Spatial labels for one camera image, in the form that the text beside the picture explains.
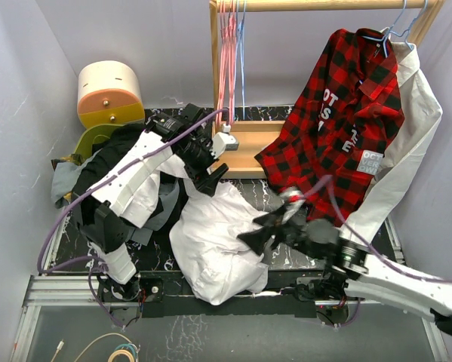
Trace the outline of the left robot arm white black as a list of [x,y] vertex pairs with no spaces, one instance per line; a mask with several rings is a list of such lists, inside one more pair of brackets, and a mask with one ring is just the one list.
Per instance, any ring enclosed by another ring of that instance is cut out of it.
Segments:
[[78,230],[91,242],[105,273],[115,282],[115,294],[124,301],[135,299],[140,292],[137,270],[125,246],[128,229],[135,223],[124,217],[125,211],[139,188],[152,179],[161,165],[171,164],[174,155],[184,163],[183,170],[195,189],[214,195],[229,168],[226,164],[214,172],[209,168],[226,150],[238,146],[227,124],[213,137],[205,133],[202,125],[218,113],[205,115],[201,108],[189,104],[177,117],[153,115],[115,168],[95,186],[79,187],[72,193]]

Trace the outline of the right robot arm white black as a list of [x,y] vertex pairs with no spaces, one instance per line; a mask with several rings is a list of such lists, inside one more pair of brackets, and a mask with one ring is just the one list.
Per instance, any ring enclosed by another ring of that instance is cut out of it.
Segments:
[[237,238],[257,255],[284,244],[324,262],[321,277],[296,284],[299,297],[372,299],[419,315],[452,336],[452,282],[377,256],[371,248],[341,237],[329,221],[306,220],[290,204],[253,223],[256,230]]

